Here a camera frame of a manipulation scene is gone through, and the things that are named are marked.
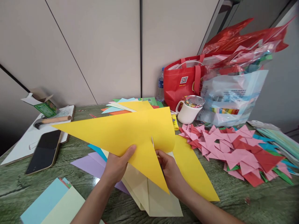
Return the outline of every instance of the hammer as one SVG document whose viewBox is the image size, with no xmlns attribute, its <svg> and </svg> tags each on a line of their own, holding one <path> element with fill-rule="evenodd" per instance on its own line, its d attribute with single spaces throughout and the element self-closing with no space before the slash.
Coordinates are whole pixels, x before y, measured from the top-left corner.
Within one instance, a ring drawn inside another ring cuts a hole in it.
<svg viewBox="0 0 299 224">
<path fill-rule="evenodd" d="M 48 124 L 52 122 L 60 122 L 60 121 L 67 121 L 71 120 L 72 116 L 64 116 L 64 117 L 57 117 L 57 118 L 47 118 L 47 119 L 38 119 L 34 122 L 33 126 L 37 129 L 40 128 L 42 124 Z"/>
</svg>

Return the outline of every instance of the plastic bottle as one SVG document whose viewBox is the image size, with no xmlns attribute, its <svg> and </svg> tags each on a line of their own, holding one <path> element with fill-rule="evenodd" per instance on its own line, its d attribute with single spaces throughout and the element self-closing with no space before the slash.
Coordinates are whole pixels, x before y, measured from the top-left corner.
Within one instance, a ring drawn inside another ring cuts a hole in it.
<svg viewBox="0 0 299 224">
<path fill-rule="evenodd" d="M 156 96 L 156 100 L 161 101 L 161 102 L 164 101 L 163 74 L 164 74 L 164 68 L 162 68 L 162 72 L 161 72 L 159 80 L 158 80 L 158 93 Z"/>
</svg>

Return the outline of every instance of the hammer handle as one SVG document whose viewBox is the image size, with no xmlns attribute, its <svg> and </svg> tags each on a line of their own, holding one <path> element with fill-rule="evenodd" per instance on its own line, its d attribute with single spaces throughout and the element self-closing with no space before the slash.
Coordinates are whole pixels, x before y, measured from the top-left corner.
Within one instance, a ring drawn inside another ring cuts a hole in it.
<svg viewBox="0 0 299 224">
<path fill-rule="evenodd" d="M 43 119 L 42 123 L 43 124 L 48 124 L 48 123 L 52 123 L 52 122 L 60 122 L 60 121 L 67 121 L 67 120 L 71 120 L 72 116 L 64 116 L 64 117 L 58 117 L 58 118 L 48 118 L 48 119 Z"/>
</svg>

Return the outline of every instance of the red tote bag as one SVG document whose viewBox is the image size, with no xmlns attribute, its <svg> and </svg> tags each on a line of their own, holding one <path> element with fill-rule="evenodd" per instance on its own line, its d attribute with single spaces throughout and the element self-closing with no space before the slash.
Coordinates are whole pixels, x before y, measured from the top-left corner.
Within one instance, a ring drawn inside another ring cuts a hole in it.
<svg viewBox="0 0 299 224">
<path fill-rule="evenodd" d="M 164 68 L 164 98 L 166 104 L 172 111 L 175 111 L 180 100 L 185 100 L 186 96 L 198 95 L 201 90 L 201 77 L 205 73 L 205 66 L 202 66 L 204 58 L 213 55 L 228 55 L 231 51 L 222 51 L 211 54 L 182 58 Z M 188 68 L 186 64 L 193 63 L 193 67 Z"/>
</svg>

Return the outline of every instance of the red bag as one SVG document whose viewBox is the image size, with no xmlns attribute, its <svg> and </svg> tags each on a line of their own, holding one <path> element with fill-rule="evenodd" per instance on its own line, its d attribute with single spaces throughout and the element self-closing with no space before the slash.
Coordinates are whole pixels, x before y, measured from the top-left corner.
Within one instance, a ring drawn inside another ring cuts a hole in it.
<svg viewBox="0 0 299 224">
<path fill-rule="evenodd" d="M 208 43 L 205 44 L 202 53 L 213 53 L 218 51 L 235 51 L 239 46 L 250 49 L 255 49 L 272 41 L 281 42 L 276 48 L 276 52 L 285 49 L 288 45 L 283 42 L 287 33 L 287 26 L 293 20 L 292 18 L 283 26 L 259 30 L 253 33 L 240 35 L 240 31 L 246 27 L 253 18 L 244 20 L 236 25 L 230 26 L 219 32 Z"/>
<path fill-rule="evenodd" d="M 211 54 L 202 54 L 193 57 L 182 58 L 164 68 L 164 98 L 172 111 L 175 111 L 180 100 L 185 100 L 186 96 L 198 95 L 201 91 L 201 78 L 205 73 L 205 66 L 201 66 L 204 58 L 213 55 L 228 55 L 231 51 L 222 51 Z M 193 62 L 195 66 L 188 68 L 186 63 Z"/>
</svg>

